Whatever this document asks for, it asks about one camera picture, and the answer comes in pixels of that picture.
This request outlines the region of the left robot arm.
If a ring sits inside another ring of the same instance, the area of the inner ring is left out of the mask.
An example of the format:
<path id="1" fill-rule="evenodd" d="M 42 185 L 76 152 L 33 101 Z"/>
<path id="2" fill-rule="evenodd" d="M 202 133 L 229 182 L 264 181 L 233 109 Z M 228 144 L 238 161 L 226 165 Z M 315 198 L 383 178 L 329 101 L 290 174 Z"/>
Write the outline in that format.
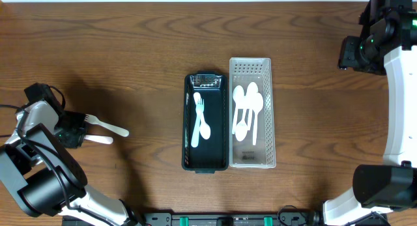
<path id="1" fill-rule="evenodd" d="M 1 183 L 29 216 L 62 216 L 63 225 L 145 225 L 121 199 L 88 184 L 68 152 L 87 138 L 83 113 L 65 110 L 58 89 L 43 83 L 27 87 L 28 102 L 15 107 L 17 125 L 1 146 Z"/>

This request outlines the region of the white fork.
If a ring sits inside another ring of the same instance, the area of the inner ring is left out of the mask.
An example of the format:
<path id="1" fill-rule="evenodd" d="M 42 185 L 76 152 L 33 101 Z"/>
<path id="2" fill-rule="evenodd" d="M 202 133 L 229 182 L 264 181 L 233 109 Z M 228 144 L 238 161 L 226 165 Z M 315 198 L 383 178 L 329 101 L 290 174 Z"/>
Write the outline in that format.
<path id="1" fill-rule="evenodd" d="M 191 146 L 193 148 L 198 147 L 199 145 L 199 135 L 200 135 L 200 124 L 201 124 L 201 116 L 203 114 L 204 106 L 203 106 L 203 99 L 200 98 L 196 103 L 195 112 L 196 112 L 196 120 L 194 125 L 194 130 L 192 134 Z"/>
<path id="2" fill-rule="evenodd" d="M 113 138 L 102 135 L 85 135 L 84 140 L 93 141 L 96 143 L 101 143 L 105 145 L 110 145 L 113 143 Z"/>
<path id="3" fill-rule="evenodd" d="M 84 118 L 85 122 L 92 124 L 92 125 L 99 125 L 107 130 L 112 131 L 115 134 L 118 134 L 122 137 L 128 137 L 130 135 L 130 132 L 127 129 L 108 124 L 106 122 L 102 122 L 98 117 L 90 114 L 86 114 Z"/>

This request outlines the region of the clear plastic basket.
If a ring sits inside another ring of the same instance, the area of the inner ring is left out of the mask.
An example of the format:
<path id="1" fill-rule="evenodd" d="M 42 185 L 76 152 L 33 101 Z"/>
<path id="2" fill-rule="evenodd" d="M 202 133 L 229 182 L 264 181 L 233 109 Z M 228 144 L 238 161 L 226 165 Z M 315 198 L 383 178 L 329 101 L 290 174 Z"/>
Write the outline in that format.
<path id="1" fill-rule="evenodd" d="M 235 103 L 233 90 L 237 85 L 244 89 L 244 97 L 240 101 L 237 124 L 242 118 L 241 104 L 246 102 L 247 87 L 251 82 L 258 86 L 263 96 L 263 108 L 258 115 L 257 143 L 252 144 L 254 112 L 252 125 L 243 141 L 237 141 L 232 134 Z M 276 166 L 276 147 L 274 131 L 274 98 L 272 93 L 272 70 L 269 58 L 232 57 L 229 60 L 229 165 L 236 168 L 271 169 Z"/>

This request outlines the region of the white spoon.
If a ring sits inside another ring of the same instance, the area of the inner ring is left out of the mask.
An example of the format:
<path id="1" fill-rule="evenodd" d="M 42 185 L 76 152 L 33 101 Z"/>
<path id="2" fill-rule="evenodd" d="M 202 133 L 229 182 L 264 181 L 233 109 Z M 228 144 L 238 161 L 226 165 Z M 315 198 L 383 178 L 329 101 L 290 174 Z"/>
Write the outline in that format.
<path id="1" fill-rule="evenodd" d="M 255 82 L 251 82 L 247 87 L 246 93 L 246 107 L 248 109 L 248 127 L 247 129 L 250 130 L 252 125 L 252 96 L 258 92 L 258 86 Z"/>
<path id="2" fill-rule="evenodd" d="M 257 131 L 258 131 L 258 115 L 263 108 L 263 96 L 261 93 L 257 92 L 253 96 L 253 104 L 252 109 L 254 112 L 254 120 L 253 120 L 253 134 L 252 134 L 252 144 L 253 146 L 257 143 Z"/>
<path id="3" fill-rule="evenodd" d="M 246 121 L 245 121 L 246 113 L 248 110 L 248 103 L 243 102 L 241 106 L 243 109 L 242 118 L 240 122 L 237 124 L 236 129 L 235 129 L 235 137 L 237 141 L 243 141 L 248 131 L 248 125 L 246 124 Z"/>
<path id="4" fill-rule="evenodd" d="M 201 100 L 201 95 L 199 92 L 194 93 L 194 101 L 197 104 Z M 200 134 L 203 139 L 208 140 L 211 135 L 210 126 L 205 122 L 204 114 L 201 114 L 201 125 L 200 125 Z"/>
<path id="5" fill-rule="evenodd" d="M 233 114 L 232 134 L 235 134 L 237 127 L 238 110 L 240 109 L 240 101 L 244 97 L 244 89 L 241 85 L 237 85 L 233 90 L 233 101 L 235 103 L 235 112 Z"/>

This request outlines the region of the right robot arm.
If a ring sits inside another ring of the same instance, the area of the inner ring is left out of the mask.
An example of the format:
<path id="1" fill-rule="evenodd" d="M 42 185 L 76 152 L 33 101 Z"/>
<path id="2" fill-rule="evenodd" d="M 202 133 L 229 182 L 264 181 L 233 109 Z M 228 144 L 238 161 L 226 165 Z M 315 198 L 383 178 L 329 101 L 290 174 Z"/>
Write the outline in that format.
<path id="1" fill-rule="evenodd" d="M 416 10 L 412 0 L 369 0 L 360 36 L 347 36 L 338 68 L 388 78 L 388 137 L 380 165 L 359 165 L 352 187 L 323 203 L 325 225 L 387 225 L 416 208 Z"/>

